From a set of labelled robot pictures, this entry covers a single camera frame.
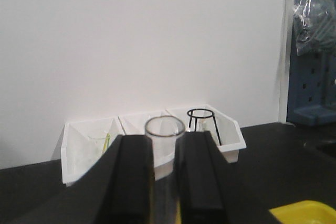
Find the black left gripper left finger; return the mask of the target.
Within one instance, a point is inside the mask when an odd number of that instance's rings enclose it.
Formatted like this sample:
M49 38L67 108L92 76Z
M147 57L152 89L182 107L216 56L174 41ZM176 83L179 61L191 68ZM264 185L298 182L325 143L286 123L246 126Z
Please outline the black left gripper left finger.
M72 186L13 223L152 223L153 150L144 135L119 135Z

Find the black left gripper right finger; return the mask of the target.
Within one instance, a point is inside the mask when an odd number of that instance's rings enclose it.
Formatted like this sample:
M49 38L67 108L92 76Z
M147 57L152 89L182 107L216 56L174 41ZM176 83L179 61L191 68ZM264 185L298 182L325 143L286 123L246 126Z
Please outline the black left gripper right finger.
M228 164L210 132L186 132L176 142L181 223L278 223Z

